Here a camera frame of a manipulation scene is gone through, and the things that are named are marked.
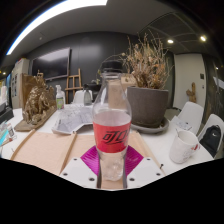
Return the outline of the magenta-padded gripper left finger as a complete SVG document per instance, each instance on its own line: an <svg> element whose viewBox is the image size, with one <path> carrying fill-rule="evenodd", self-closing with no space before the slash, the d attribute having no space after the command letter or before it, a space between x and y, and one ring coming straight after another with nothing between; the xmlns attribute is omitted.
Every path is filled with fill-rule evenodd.
<svg viewBox="0 0 224 224"><path fill-rule="evenodd" d="M60 176L84 188L100 188L100 159L96 147L91 147L81 157L73 157Z"/></svg>

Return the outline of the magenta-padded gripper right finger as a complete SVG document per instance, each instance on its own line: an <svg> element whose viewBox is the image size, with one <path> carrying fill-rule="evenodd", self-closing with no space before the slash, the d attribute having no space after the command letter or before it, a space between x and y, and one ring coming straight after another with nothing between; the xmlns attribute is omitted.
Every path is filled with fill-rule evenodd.
<svg viewBox="0 0 224 224"><path fill-rule="evenodd" d="M126 151L123 172L123 187L134 189L164 177L164 173L151 157L143 157L133 147Z"/></svg>

